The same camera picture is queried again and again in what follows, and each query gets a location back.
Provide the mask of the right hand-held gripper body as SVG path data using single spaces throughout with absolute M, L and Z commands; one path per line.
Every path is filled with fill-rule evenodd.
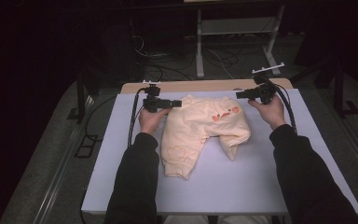
M 278 93 L 282 96 L 282 91 L 278 84 L 273 83 L 267 76 L 266 72 L 269 70 L 277 69 L 283 67 L 284 63 L 279 65 L 274 65 L 270 67 L 261 67 L 258 70 L 253 70 L 253 80 L 257 85 L 258 95 L 257 97 L 261 100 L 263 105 L 268 105 L 273 98 L 275 93 Z

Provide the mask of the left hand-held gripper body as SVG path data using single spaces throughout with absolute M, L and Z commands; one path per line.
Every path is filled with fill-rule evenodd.
M 147 82 L 148 87 L 145 88 L 146 98 L 143 99 L 143 106 L 151 113 L 156 113 L 159 108 L 167 108 L 168 101 L 159 99 L 160 88 L 157 82 Z

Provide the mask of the pale yellow baby pants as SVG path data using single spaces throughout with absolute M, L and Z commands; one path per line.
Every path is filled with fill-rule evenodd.
M 160 153 L 165 175 L 189 179 L 205 142 L 218 137 L 228 158 L 236 158 L 240 144 L 251 130 L 242 106 L 228 96 L 181 99 L 182 106 L 171 110 L 164 126 Z

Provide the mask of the person's left hand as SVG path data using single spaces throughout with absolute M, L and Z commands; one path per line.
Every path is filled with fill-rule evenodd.
M 156 113 L 149 112 L 145 108 L 142 109 L 139 117 L 141 132 L 153 135 L 157 130 L 161 120 L 170 112 L 170 109 L 162 109 Z

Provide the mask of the person's right hand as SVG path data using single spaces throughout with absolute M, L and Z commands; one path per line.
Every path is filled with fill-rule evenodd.
M 279 96 L 274 95 L 267 105 L 260 104 L 256 100 L 249 100 L 248 104 L 258 111 L 261 118 L 272 130 L 277 129 L 286 123 L 282 100 Z

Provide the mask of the light wooden board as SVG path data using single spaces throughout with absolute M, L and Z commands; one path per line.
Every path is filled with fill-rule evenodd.
M 287 78 L 272 78 L 271 81 L 286 89 L 293 85 Z M 148 87 L 146 83 L 126 83 L 120 93 L 136 93 L 139 89 Z M 166 81 L 158 84 L 161 92 L 188 92 L 188 91 L 233 91 L 234 89 L 252 89 L 256 84 L 252 79 L 219 79 L 219 80 L 191 80 Z

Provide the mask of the white metal stand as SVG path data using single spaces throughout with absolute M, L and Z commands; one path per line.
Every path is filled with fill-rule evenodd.
M 262 48 L 268 62 L 267 68 L 254 70 L 253 74 L 270 71 L 273 76 L 281 74 L 280 68 L 284 63 L 277 64 L 272 50 L 282 22 L 285 5 L 280 5 L 275 16 L 245 17 L 238 19 L 203 19 L 201 9 L 197 12 L 197 52 L 196 68 L 198 78 L 204 78 L 204 65 L 202 55 L 202 38 L 206 35 L 248 35 L 269 34 L 267 45 Z

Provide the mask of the black metal stand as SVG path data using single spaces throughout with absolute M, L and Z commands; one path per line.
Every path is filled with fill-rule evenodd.
M 76 76 L 76 101 L 77 106 L 70 110 L 68 119 L 80 123 L 86 116 L 88 98 L 96 95 L 99 90 L 99 79 L 91 72 L 81 70 Z
M 333 83 L 333 106 L 337 113 L 342 118 L 345 118 L 348 115 L 358 115 L 358 108 L 355 104 L 352 101 L 345 101 L 343 98 L 344 73 L 339 60 L 331 57 L 323 58 L 315 65 L 312 65 L 306 70 L 290 77 L 289 80 L 292 84 L 294 84 L 315 72 L 318 72 L 318 75 L 313 81 L 313 85 L 317 89 L 326 89 L 331 83 Z

